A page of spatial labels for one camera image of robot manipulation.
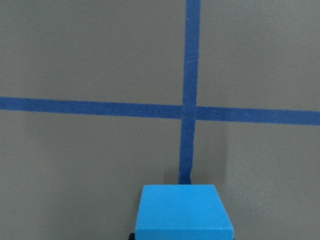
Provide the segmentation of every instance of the blue tape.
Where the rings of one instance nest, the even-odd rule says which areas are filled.
[[[18,97],[0,97],[0,110],[164,119],[180,119],[182,114],[182,107],[178,105],[59,101]]]
[[[186,1],[179,184],[191,184],[197,114],[200,0]]]
[[[320,126],[319,111],[198,106],[197,120]]]

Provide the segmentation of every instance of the bright blue block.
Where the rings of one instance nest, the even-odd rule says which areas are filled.
[[[136,240],[233,240],[234,228],[213,185],[146,185]]]

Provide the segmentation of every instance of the gray floor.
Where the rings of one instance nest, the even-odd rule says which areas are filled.
[[[320,2],[204,0],[198,105],[320,111]],[[185,1],[1,1],[0,96],[180,105]],[[125,240],[180,120],[0,111],[0,239]],[[237,240],[320,235],[318,126],[198,121]]]

